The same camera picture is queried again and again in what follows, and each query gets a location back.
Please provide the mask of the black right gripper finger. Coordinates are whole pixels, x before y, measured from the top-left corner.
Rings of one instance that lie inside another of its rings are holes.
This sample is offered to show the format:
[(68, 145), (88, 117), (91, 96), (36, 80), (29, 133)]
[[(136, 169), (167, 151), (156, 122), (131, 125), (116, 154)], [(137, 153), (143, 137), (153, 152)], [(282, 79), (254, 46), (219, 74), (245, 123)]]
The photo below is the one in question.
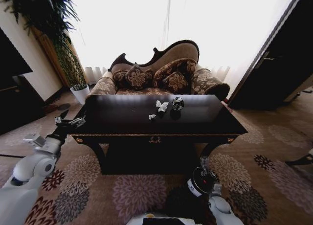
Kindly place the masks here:
[(200, 156), (200, 164), (201, 168), (204, 172), (209, 171), (209, 157), (208, 156)]

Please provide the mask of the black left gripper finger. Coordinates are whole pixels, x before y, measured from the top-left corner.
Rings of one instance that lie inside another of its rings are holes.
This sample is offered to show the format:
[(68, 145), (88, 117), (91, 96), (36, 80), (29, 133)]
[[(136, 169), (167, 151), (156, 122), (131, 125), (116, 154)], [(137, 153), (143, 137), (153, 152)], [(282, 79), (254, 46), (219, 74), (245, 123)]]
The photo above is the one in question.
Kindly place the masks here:
[(65, 119), (65, 117), (67, 116), (69, 110), (66, 110), (64, 112), (62, 112), (59, 116), (54, 118), (54, 122), (55, 124), (60, 124), (62, 123), (62, 121)]
[(81, 126), (83, 126), (86, 122), (85, 120), (85, 115), (83, 117), (80, 118), (76, 118), (74, 120), (70, 120), (67, 122), (67, 124), (71, 127), (71, 128), (79, 128)]

